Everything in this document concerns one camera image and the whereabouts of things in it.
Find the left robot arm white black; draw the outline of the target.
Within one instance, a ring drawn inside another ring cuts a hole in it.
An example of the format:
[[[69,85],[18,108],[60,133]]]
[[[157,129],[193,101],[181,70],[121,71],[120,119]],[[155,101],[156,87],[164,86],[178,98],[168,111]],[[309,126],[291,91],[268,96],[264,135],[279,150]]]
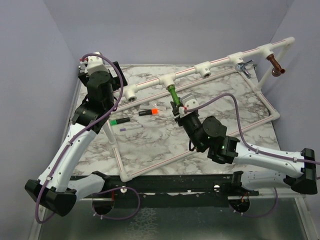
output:
[[[79,180],[71,180],[71,176],[89,144],[117,108],[120,98],[114,97],[114,91],[122,91],[127,85],[117,62],[109,63],[117,74],[113,77],[104,56],[92,53],[81,61],[86,71],[81,69],[78,77],[87,88],[87,95],[75,110],[66,138],[51,163],[24,187],[37,207],[43,206],[61,217],[87,196],[97,194],[103,198],[110,193],[111,186],[106,182],[109,178],[99,171]]]

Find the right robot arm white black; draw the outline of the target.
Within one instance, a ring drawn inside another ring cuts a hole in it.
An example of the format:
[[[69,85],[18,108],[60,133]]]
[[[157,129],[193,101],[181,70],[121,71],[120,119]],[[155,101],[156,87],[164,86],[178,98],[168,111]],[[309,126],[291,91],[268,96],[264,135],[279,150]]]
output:
[[[245,164],[265,168],[265,172],[241,173],[231,181],[229,189],[240,196],[259,188],[290,188],[296,193],[315,195],[317,186],[317,162],[310,148],[301,151],[281,151],[259,147],[240,137],[227,135],[227,127],[213,115],[199,120],[201,105],[196,99],[171,102],[175,122],[183,127],[189,138],[189,150],[207,152],[207,158],[218,164]]]

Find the green water faucet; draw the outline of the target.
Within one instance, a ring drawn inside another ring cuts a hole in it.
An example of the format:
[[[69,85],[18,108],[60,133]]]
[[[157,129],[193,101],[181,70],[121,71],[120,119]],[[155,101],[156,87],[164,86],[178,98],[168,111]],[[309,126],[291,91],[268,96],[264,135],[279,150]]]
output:
[[[168,86],[167,91],[171,95],[172,102],[174,102],[176,105],[178,105],[181,101],[180,101],[180,98],[177,95],[175,86],[174,85]]]

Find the brown copper faucet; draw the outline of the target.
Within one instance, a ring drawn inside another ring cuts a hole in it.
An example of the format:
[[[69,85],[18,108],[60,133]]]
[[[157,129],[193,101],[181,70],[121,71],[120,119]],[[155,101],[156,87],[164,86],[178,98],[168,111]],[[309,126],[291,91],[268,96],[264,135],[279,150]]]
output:
[[[279,77],[286,72],[286,70],[282,68],[281,65],[278,63],[274,54],[270,54],[269,56],[266,57],[266,59],[271,63],[273,67],[271,70],[272,76]]]

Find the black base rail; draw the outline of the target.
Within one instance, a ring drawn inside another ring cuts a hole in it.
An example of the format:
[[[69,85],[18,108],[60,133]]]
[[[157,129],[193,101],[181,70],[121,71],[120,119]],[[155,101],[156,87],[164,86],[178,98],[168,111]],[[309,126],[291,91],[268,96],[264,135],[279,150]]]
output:
[[[236,174],[141,175],[122,182],[117,175],[108,176],[103,194],[90,198],[112,202],[115,208],[227,208],[229,197],[258,196],[247,190]]]

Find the white pvc pipe frame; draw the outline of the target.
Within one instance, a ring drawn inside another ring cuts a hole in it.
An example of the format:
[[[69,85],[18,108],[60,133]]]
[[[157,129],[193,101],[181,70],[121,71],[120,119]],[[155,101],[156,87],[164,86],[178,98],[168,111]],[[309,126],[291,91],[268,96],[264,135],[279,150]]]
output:
[[[168,91],[164,91],[162,93],[158,93],[149,98],[143,98],[141,100],[137,100],[136,94],[139,91],[145,90],[147,88],[151,88],[156,85],[163,85],[164,87],[174,85],[175,80],[183,77],[187,77],[189,75],[199,74],[201,79],[177,87],[175,89],[176,92],[186,90],[188,88],[195,87],[200,84],[204,84],[211,80],[214,80],[229,74],[233,74],[233,73],[239,73],[242,77],[244,77],[245,75],[242,72],[238,72],[235,70],[235,65],[238,63],[244,63],[244,58],[248,58],[254,55],[262,55],[263,58],[266,59],[270,54],[274,54],[275,59],[279,63],[279,61],[287,53],[288,49],[290,49],[290,47],[294,44],[294,42],[295,42],[295,38],[291,36],[275,43],[268,43],[265,45],[258,46],[251,50],[233,53],[224,58],[216,59],[213,61],[202,62],[194,65],[191,68],[188,68],[179,72],[171,72],[164,75],[160,75],[154,79],[151,79],[142,83],[129,84],[128,86],[124,87],[124,91],[122,94],[122,96],[125,97],[127,104],[119,106],[118,110],[119,111],[127,110],[139,104],[146,103],[148,101],[153,101],[158,98],[167,96],[170,93]],[[279,112],[269,103],[269,101],[265,98],[265,96],[262,94],[262,91],[261,91],[262,86],[265,84],[266,80],[272,74],[272,69],[273,69],[273,66],[271,65],[263,75],[261,81],[256,85],[254,85],[253,82],[249,79],[245,80],[247,84],[250,86],[250,88],[253,90],[255,95],[261,100],[261,102],[270,111],[269,117],[264,118],[260,121],[254,122],[251,125],[248,125],[247,127],[244,128],[245,131],[254,129],[258,126],[261,126],[273,120],[277,120],[280,117]]]

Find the green capped black marker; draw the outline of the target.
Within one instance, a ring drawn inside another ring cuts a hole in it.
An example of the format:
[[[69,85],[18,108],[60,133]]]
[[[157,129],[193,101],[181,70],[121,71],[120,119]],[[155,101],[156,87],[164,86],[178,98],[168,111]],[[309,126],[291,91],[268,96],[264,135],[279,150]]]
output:
[[[127,123],[127,122],[130,122],[130,118],[129,117],[112,119],[112,120],[109,121],[111,126],[115,126],[115,125],[119,125],[119,124],[123,124],[123,123]]]

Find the clear plastic bag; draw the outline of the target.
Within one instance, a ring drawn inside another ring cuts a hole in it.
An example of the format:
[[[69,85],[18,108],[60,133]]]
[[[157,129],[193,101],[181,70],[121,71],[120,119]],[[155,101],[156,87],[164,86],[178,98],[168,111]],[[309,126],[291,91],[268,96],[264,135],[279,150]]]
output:
[[[149,101],[146,103],[142,103],[139,106],[140,110],[152,110],[158,109],[159,111],[165,111],[167,108],[165,106],[158,105],[156,101]]]

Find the grey metal faucet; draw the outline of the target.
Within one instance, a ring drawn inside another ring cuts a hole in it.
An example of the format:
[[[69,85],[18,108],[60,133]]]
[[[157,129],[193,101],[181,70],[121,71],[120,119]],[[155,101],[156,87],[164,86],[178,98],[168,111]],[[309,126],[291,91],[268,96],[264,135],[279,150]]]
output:
[[[247,70],[247,66],[248,65],[253,65],[255,66],[255,62],[253,60],[249,60],[247,62],[241,62],[241,63],[237,63],[234,66],[234,69],[236,71],[238,71],[239,73],[243,73],[248,79],[252,78],[252,74]]]

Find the purple capped white pen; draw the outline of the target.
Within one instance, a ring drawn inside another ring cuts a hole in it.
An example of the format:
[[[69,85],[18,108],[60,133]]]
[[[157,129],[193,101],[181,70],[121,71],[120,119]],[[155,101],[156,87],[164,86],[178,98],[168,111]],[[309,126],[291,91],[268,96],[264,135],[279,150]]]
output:
[[[129,131],[129,130],[140,129],[140,128],[143,128],[143,126],[142,125],[136,125],[136,126],[124,127],[124,128],[120,128],[119,131],[120,132],[125,132],[125,131]]]

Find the orange capped black marker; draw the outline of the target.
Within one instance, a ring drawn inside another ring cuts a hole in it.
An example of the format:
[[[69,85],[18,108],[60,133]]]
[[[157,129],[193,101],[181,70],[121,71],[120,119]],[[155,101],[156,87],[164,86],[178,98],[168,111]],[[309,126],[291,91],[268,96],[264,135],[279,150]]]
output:
[[[153,109],[146,109],[138,112],[139,116],[149,116],[149,115],[155,115],[159,112],[157,108]]]

